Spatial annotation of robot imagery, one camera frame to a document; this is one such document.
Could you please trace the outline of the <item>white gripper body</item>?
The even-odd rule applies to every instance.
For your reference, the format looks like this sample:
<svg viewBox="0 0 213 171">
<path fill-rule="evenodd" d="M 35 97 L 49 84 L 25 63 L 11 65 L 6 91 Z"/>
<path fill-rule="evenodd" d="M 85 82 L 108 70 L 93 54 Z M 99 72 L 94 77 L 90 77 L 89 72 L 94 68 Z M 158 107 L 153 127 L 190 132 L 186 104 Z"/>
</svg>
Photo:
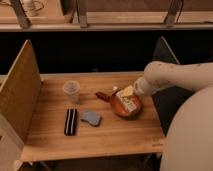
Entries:
<svg viewBox="0 0 213 171">
<path fill-rule="evenodd" d="M 133 86 L 127 86 L 126 88 L 118 91 L 116 96 L 121 101 L 124 108 L 129 112 L 133 112 L 137 109 L 137 105 L 133 99 Z"/>
</svg>

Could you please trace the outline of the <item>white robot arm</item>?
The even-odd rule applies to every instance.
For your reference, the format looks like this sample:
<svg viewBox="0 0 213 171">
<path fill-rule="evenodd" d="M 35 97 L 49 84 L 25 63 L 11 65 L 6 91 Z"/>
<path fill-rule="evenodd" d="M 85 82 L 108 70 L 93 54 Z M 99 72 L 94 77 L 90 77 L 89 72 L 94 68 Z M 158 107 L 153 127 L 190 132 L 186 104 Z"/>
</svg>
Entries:
<svg viewBox="0 0 213 171">
<path fill-rule="evenodd" d="M 178 65 L 160 61 L 149 63 L 132 85 L 129 96 L 151 96 L 177 86 L 194 92 L 185 110 L 213 111 L 213 62 Z"/>
</svg>

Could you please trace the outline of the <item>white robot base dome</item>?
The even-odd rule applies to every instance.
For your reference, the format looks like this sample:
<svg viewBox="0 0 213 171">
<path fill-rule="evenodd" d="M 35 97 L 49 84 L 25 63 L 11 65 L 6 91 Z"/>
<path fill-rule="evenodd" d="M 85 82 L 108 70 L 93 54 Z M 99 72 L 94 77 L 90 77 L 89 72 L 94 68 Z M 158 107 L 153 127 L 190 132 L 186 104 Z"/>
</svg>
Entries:
<svg viewBox="0 0 213 171">
<path fill-rule="evenodd" d="M 213 87 L 196 92 L 175 114 L 160 171 L 213 171 Z"/>
</svg>

